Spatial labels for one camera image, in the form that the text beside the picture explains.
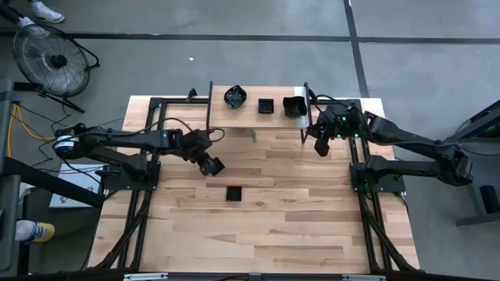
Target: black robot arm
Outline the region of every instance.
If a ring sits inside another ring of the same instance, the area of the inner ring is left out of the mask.
[[[110,165],[119,166],[129,176],[139,180],[148,175],[148,160],[145,155],[125,155],[107,147],[140,148],[153,155],[176,155],[184,161],[196,163],[203,175],[215,176],[224,166],[218,158],[206,152],[212,141],[207,133],[192,130],[183,135],[182,130],[153,130],[144,133],[87,128],[84,124],[57,130],[55,153],[62,159],[91,158]]]
[[[392,161],[371,155],[359,176],[368,183],[388,174],[430,176],[453,186],[472,182],[472,164],[457,144],[443,144],[399,129],[393,122],[371,112],[362,114],[359,108],[340,104],[329,105],[320,113],[316,124],[307,134],[317,138],[315,149],[321,156],[329,151],[328,141],[334,138],[361,137],[379,145],[396,145],[428,158],[432,162]]]

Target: white bottle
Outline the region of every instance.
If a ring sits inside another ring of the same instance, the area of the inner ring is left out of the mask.
[[[54,236],[55,228],[50,223],[19,220],[16,224],[16,240],[46,242]]]

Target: electric fan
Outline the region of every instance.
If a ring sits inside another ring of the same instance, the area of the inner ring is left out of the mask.
[[[96,63],[89,66],[85,52]],[[14,91],[36,91],[78,112],[81,108],[67,98],[80,94],[88,85],[90,70],[99,67],[96,55],[54,27],[29,25],[14,37],[14,59],[30,83],[14,83]]]

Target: person's foot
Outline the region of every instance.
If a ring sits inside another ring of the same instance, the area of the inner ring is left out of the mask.
[[[61,23],[64,21],[64,16],[58,12],[54,12],[52,9],[47,7],[44,3],[40,1],[35,1],[31,3],[31,8],[38,19],[41,21],[48,21],[51,23]]]
[[[48,31],[34,24],[33,20],[25,16],[24,18],[19,18],[17,25],[21,28],[25,28],[30,34],[36,37],[47,37]]]

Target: green object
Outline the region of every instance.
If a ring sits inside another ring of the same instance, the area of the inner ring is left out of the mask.
[[[256,143],[257,142],[257,133],[255,132],[255,130],[250,129],[250,134],[252,135],[252,142]]]

